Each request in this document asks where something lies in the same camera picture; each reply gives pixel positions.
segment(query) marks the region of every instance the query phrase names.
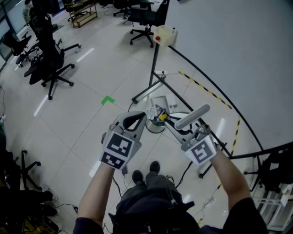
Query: office chair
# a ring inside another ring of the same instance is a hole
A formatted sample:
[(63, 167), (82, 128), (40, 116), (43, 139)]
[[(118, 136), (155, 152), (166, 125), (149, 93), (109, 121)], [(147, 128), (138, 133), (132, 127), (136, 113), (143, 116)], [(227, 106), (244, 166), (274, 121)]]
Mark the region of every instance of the office chair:
[(28, 175), (29, 170), (31, 170), (35, 165), (40, 166), (40, 162), (33, 162), (27, 168), (25, 165), (24, 154), (27, 154), (26, 150), (22, 150), (22, 166), (18, 166), (16, 161), (19, 159), (16, 157), (13, 160), (13, 155), (11, 152), (7, 152), (7, 150), (1, 151), (0, 158), (0, 177), (3, 181), (3, 184), (9, 189), (18, 191), (20, 189), (20, 178), (22, 175), (22, 180), (24, 184), (24, 189), (28, 190), (27, 180), (31, 182), (31, 184), (38, 190), (42, 190), (41, 187), (37, 186), (36, 183), (31, 179)]
[(59, 44), (62, 42), (62, 40), (60, 39), (57, 44), (55, 43), (55, 40), (53, 39), (51, 18), (48, 16), (40, 17), (32, 9), (31, 19), (30, 26), (39, 39), (39, 47), (43, 53), (38, 57), (38, 59), (34, 60), (29, 70), (24, 74), (24, 77), (31, 75), (29, 81), (31, 85), (39, 82), (40, 80), (44, 80), (42, 83), (43, 87), (46, 86), (46, 83), (51, 81), (48, 99), (52, 100), (53, 97), (51, 93), (54, 82), (61, 80), (65, 83), (68, 83), (70, 86), (74, 85), (73, 82), (62, 78), (59, 75), (68, 67), (75, 67), (74, 64), (68, 64), (67, 66), (63, 67), (64, 52), (75, 47), (81, 48), (81, 45), (74, 44), (65, 49), (60, 49)]
[(3, 36), (3, 44), (11, 48), (12, 54), (14, 56), (19, 56), (16, 60), (16, 64), (19, 67), (22, 67), (22, 63), (26, 60), (31, 61), (28, 57), (30, 53), (32, 53), (35, 50), (39, 50), (36, 45), (32, 46), (32, 48), (29, 51), (25, 51), (24, 48), (27, 48), (27, 43), (31, 39), (32, 36), (27, 37), (27, 33), (22, 37), (23, 40), (20, 42), (17, 40), (17, 37), (14, 35), (14, 33), (9, 30), (5, 35)]
[[(244, 175), (257, 175), (256, 181), (250, 191), (253, 191), (256, 185), (259, 184), (261, 187), (264, 185), (267, 191), (279, 193), (281, 191), (279, 188), (281, 183), (293, 183), (293, 148), (287, 149), (282, 153), (272, 153), (263, 163), (257, 157), (257, 164), (259, 168), (257, 172), (244, 172)], [(271, 170), (271, 164), (279, 164), (279, 166)]]
[(115, 0), (113, 5), (116, 9), (120, 9), (120, 11), (113, 13), (113, 16), (123, 13), (123, 19), (126, 19), (129, 12), (128, 0)]
[(80, 5), (77, 5), (77, 6), (74, 6), (75, 5), (75, 1), (72, 2), (72, 0), (62, 0), (63, 2), (63, 5), (64, 5), (64, 8), (65, 10), (70, 14), (70, 17), (68, 18), (68, 22), (71, 20), (71, 21), (74, 21), (78, 16), (82, 16), (82, 15), (85, 15), (87, 14), (88, 12), (87, 11), (82, 11), (82, 12), (79, 12), (78, 14), (75, 14), (74, 16), (71, 16), (71, 13), (75, 10), (75, 11), (78, 11), (80, 9), (82, 9), (84, 7), (84, 4), (80, 4)]
[(130, 16), (128, 17), (128, 21), (137, 22), (140, 25), (146, 26), (145, 30), (136, 30), (136, 29), (131, 30), (130, 34), (133, 34), (133, 32), (140, 32), (140, 34), (130, 40), (130, 45), (133, 44), (134, 40), (145, 36), (147, 37), (147, 39), (149, 40), (151, 44), (150, 47), (151, 48), (154, 47), (152, 39), (150, 37), (154, 35), (153, 32), (151, 32), (151, 27), (153, 25), (160, 26), (165, 24), (169, 2), (170, 0), (163, 0), (157, 12), (151, 11), (151, 4), (153, 3), (145, 1), (145, 0), (140, 0), (140, 3), (147, 5), (147, 10), (135, 9), (135, 8), (130, 9)]

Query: black pants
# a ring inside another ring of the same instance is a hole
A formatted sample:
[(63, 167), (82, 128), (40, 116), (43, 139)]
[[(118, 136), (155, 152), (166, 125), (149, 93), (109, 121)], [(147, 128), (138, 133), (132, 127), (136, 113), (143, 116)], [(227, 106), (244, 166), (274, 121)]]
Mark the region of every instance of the black pants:
[(0, 192), (7, 215), (15, 212), (22, 216), (54, 216), (57, 214), (57, 211), (50, 205), (41, 205), (43, 202), (52, 200), (53, 194), (49, 191), (1, 189)]
[(169, 181), (165, 176), (158, 175), (154, 171), (150, 171), (146, 176), (146, 184), (139, 181), (137, 184), (133, 187), (128, 189), (122, 196), (121, 200), (125, 200), (129, 197), (133, 197), (147, 189), (152, 188), (166, 188), (169, 187), (171, 191), (177, 191), (175, 185)]

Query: shoe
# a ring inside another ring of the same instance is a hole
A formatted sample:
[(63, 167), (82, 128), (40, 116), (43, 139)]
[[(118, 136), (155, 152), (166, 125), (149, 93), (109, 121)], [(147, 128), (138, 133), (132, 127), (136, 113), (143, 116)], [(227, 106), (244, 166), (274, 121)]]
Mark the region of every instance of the shoe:
[(57, 201), (58, 197), (56, 193), (53, 192), (53, 190), (46, 184), (42, 184), (43, 192), (49, 191), (53, 196), (52, 196), (52, 201)]
[(150, 171), (154, 171), (157, 174), (159, 174), (160, 169), (161, 167), (158, 161), (153, 161), (152, 164), (150, 165)]
[(143, 182), (142, 173), (139, 170), (135, 170), (132, 174), (132, 180), (135, 184), (139, 181)]

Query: tiled floor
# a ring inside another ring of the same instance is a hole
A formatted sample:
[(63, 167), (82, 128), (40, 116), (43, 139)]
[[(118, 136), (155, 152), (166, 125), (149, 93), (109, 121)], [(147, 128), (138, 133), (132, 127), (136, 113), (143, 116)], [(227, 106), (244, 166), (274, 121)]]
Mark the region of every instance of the tiled floor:
[[(154, 49), (149, 47), (147, 39), (129, 45), (129, 40), (133, 37), (129, 34), (132, 25), (123, 25), (124, 20), (120, 17), (104, 15), (105, 10), (99, 6), (98, 12), (97, 19), (79, 29), (67, 25), (67, 13), (54, 18), (55, 22), (66, 25), (54, 37), (62, 38), (64, 47), (80, 43), (82, 48), (65, 53), (65, 64), (72, 62), (76, 67), (65, 72), (63, 77), (74, 81), (75, 85), (69, 87), (59, 81), (53, 100), (47, 99), (48, 86), (43, 88), (40, 83), (29, 85), (29, 78), (24, 78), (28, 63), (23, 68), (17, 68), (15, 62), (11, 62), (12, 57), (0, 74), (0, 85), (5, 89), (7, 148), (15, 157), (20, 155), (21, 149), (26, 149), (27, 163), (41, 161), (42, 166), (34, 169), (33, 177), (39, 184), (47, 183), (52, 187), (59, 197), (58, 204), (79, 204), (99, 165), (102, 134), (120, 113), (128, 110), (131, 98), (145, 89), (149, 82)], [(211, 106), (203, 119), (213, 131), (217, 130), (221, 119), (225, 120), (220, 139), (227, 142), (227, 148), (231, 150), (238, 115), (201, 87), (174, 73), (179, 70), (185, 72), (221, 97), (219, 92), (194, 67), (169, 48), (160, 49), (157, 70), (168, 71), (170, 75), (166, 81), (193, 108), (206, 103)], [(165, 86), (159, 85), (150, 95), (142, 97), (138, 105), (132, 105), (131, 110), (145, 110), (150, 105), (150, 97), (169, 93)], [(107, 95), (114, 98), (115, 102), (107, 102), (102, 106), (101, 101)], [(176, 100), (179, 109), (187, 111)], [(178, 183), (190, 161), (171, 133), (165, 130), (162, 134), (152, 134), (145, 130), (141, 142), (142, 148), (128, 164), (129, 174), (124, 178), (120, 171), (115, 172), (114, 177), (122, 192), (126, 190), (124, 183), (127, 187), (134, 185), (132, 172), (140, 169), (146, 175), (154, 160), (161, 163), (161, 174), (173, 176), (175, 183)], [(234, 155), (256, 150), (258, 147), (255, 140), (241, 121)], [(252, 159), (237, 160), (235, 164), (242, 171), (247, 170), (252, 167)], [(203, 180), (199, 179), (198, 174), (203, 170), (192, 165), (179, 186), (184, 201), (195, 201), (195, 207), (189, 211), (192, 215), (200, 210), (203, 202), (219, 184), (213, 169)], [(215, 198), (217, 202), (205, 211), (203, 223), (221, 227), (228, 215), (227, 198), (222, 189), (216, 192)], [(118, 188), (113, 184), (107, 212), (115, 213), (118, 202)], [(62, 206), (60, 209), (60, 217), (57, 219), (63, 223), (66, 232), (72, 233), (76, 214), (70, 206)], [(202, 216), (199, 213), (195, 218), (199, 220)], [(107, 216), (105, 223), (111, 231), (112, 224)]]

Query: yellow object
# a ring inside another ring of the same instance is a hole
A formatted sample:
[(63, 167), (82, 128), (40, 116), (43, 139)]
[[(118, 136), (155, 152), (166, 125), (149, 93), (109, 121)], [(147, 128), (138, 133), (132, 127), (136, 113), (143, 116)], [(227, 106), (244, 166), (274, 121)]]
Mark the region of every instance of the yellow object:
[(159, 116), (159, 119), (162, 120), (162, 121), (165, 120), (166, 118), (167, 118), (166, 114), (162, 114), (162, 115)]

